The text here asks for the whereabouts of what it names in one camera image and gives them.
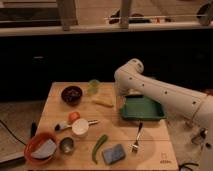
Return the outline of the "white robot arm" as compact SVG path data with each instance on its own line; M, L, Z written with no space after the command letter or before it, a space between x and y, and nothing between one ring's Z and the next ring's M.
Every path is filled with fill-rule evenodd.
M181 111L186 118L207 130L199 171L213 169L213 95L176 86L142 75L143 63L133 58L114 73L117 93L125 96L130 89Z

